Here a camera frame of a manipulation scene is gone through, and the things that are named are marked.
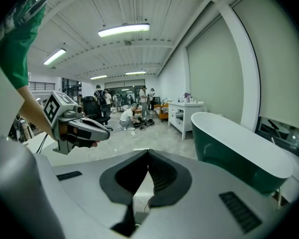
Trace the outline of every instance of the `black office chair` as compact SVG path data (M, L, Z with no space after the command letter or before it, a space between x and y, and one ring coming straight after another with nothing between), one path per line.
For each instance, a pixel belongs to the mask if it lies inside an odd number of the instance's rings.
M97 101L95 101L94 97L84 97L82 98L82 103L84 107L84 113L86 116L88 116L88 118L95 120L102 125L104 125L111 118L111 110L108 108L110 112L106 111L106 107L103 107L104 116L102 116L101 106Z

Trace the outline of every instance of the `white cabinet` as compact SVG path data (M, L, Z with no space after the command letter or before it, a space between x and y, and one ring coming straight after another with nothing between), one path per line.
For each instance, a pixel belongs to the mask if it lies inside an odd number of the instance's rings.
M190 117L194 113L206 112L204 102L193 103L168 103L168 125L172 124L182 133L181 139L185 139L187 131L192 131Z

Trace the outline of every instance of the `green sleeve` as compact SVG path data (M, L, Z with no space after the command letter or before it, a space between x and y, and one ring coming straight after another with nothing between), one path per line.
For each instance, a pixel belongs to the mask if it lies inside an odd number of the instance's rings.
M43 7L24 25L9 33L0 43L0 66L16 88L28 85L27 53L44 17Z

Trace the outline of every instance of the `tiled floor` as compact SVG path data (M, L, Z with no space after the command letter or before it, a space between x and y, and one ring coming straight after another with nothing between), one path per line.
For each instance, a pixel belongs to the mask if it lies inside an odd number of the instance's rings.
M145 131L123 130L119 121L121 114L112 114L109 125L114 130L108 140L100 142L96 148L74 148L68 155L59 154L52 151L52 146L43 149L42 154L46 155L52 166L76 164L82 162L95 161L125 154L140 148L151 148L154 150L165 151L188 158L197 159L192 132L186 134L186 139L181 140L181 133L174 126L168 126L165 120L161 122L153 114L150 119L155 124L147 127ZM152 197L153 182L149 174L141 184L135 195L134 210L143 212L147 201Z

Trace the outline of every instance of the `bathtub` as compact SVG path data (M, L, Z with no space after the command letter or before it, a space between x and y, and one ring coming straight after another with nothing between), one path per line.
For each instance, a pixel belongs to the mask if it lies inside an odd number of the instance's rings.
M212 113L195 113L191 121L198 160L222 167L265 195L292 175L292 162L278 146L239 124Z

